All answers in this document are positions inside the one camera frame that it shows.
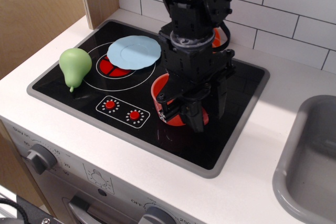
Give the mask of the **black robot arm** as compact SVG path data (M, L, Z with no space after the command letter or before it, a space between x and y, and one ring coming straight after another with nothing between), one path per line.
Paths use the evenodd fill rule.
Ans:
M171 21L159 31L161 61L169 78L156 101L165 122L179 116L195 132L206 115L220 119L225 110L227 79L234 73L228 43L213 47L215 29L224 23L232 0L163 0Z

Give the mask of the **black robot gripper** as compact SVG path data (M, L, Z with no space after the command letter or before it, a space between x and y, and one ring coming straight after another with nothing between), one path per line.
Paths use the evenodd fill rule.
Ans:
M234 72L234 52L224 45L215 48L212 42L214 31L203 40L176 38L171 32L159 33L162 49L161 62L166 72L175 74L197 87L209 89L209 94L200 100L183 99L181 119L196 133L204 131L203 110L209 117L220 119L225 111L227 78Z

